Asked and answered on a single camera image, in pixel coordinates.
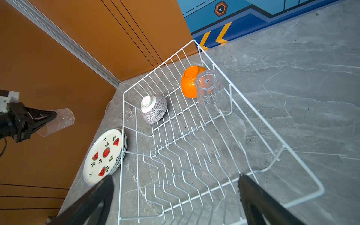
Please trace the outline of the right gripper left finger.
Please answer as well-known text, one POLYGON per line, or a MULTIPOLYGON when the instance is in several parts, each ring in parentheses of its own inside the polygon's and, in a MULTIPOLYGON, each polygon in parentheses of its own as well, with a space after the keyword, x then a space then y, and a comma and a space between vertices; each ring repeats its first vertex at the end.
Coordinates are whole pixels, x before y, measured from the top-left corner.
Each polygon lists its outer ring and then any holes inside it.
POLYGON ((110 212, 113 193, 113 178, 107 175, 50 224, 104 225, 110 212))

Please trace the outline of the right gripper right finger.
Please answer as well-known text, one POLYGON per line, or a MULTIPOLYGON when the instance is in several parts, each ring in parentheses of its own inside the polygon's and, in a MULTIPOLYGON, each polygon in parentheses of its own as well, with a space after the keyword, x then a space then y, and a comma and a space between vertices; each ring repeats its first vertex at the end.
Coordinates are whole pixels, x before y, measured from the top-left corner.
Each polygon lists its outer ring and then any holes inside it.
POLYGON ((304 224, 249 176, 240 175, 238 188, 249 225, 304 224))

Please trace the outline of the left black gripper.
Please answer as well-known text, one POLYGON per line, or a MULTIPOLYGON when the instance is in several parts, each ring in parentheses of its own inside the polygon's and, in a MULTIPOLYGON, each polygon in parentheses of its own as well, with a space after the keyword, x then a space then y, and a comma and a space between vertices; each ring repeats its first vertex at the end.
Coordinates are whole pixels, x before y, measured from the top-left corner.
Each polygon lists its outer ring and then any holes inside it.
POLYGON ((22 102, 7 103, 6 110, 7 112, 1 113, 1 139, 12 137, 19 143, 30 139, 31 132, 51 132, 56 127, 55 111, 29 108, 22 102), (29 120, 30 116, 42 119, 29 120))

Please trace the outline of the clear glass cup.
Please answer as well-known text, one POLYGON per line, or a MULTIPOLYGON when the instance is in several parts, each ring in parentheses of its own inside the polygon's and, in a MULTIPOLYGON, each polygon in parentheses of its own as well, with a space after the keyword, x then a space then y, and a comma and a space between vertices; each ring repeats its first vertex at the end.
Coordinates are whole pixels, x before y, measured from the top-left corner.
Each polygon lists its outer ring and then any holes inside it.
POLYGON ((197 100, 209 107, 219 104, 223 99, 222 76, 217 70, 205 70, 195 80, 197 100))
POLYGON ((75 116, 70 109, 64 108, 54 111, 57 113, 57 117, 54 120, 47 122, 44 127, 37 131, 41 137, 47 137, 75 123, 75 116))
POLYGON ((125 121, 128 121, 132 116, 132 110, 129 106, 123 106, 122 101, 118 99, 112 99, 105 109, 106 114, 118 116, 125 121))

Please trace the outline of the white plate red pattern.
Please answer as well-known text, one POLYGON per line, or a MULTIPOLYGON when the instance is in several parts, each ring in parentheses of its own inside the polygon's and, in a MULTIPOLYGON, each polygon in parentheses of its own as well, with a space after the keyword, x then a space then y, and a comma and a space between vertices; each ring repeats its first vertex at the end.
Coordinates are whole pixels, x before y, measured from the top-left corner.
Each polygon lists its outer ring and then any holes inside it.
POLYGON ((110 174, 121 157, 122 145, 123 135, 116 128, 106 131, 95 141, 83 165, 85 184, 94 186, 110 174))

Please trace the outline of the green rimmed white plate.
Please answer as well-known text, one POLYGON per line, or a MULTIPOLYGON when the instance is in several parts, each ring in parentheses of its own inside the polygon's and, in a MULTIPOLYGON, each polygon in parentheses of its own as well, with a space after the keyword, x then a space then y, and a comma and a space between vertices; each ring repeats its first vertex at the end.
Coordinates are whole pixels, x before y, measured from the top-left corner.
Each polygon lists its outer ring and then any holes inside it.
POLYGON ((126 154, 125 151, 127 150, 127 146, 128 146, 128 139, 127 139, 126 133, 124 133, 122 131, 122 129, 120 129, 120 128, 116 128, 116 129, 119 130, 121 132, 121 134, 123 135, 123 145, 122 145, 122 150, 121 150, 121 157, 119 159, 117 159, 115 167, 110 172, 111 175, 114 174, 116 172, 116 170, 120 167, 122 158, 124 158, 124 156, 126 154))

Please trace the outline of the white wire dish rack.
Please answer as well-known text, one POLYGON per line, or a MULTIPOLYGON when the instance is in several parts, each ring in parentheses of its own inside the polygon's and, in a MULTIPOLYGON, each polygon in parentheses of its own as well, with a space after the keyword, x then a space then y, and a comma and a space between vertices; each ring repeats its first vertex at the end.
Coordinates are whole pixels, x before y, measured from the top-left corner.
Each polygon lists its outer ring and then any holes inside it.
POLYGON ((132 110, 122 128, 128 150, 121 165, 120 225, 244 225, 238 188, 247 175, 286 209, 324 194, 321 181, 192 40, 123 94, 132 110), (181 78, 190 66, 217 70, 224 109, 207 112, 185 97, 181 78), (157 123, 142 117, 147 95, 167 100, 157 123))

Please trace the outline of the clear glass cup back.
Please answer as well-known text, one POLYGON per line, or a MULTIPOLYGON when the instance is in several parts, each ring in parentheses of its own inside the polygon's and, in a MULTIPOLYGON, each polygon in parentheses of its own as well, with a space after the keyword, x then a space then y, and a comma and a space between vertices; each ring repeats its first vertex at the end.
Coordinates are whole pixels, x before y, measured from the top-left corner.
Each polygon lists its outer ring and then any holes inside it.
POLYGON ((209 107, 219 104, 223 99, 222 76, 217 70, 205 70, 195 80, 197 100, 209 107))

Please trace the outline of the clear glass cup front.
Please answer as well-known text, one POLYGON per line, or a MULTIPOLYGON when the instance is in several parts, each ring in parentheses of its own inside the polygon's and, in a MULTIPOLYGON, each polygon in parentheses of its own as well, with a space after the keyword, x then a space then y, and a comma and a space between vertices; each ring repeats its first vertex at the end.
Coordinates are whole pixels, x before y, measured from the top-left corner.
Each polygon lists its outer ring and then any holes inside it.
POLYGON ((132 110, 129 106, 123 106, 122 101, 118 99, 112 99, 105 109, 106 114, 118 116, 125 121, 128 121, 132 116, 132 110))

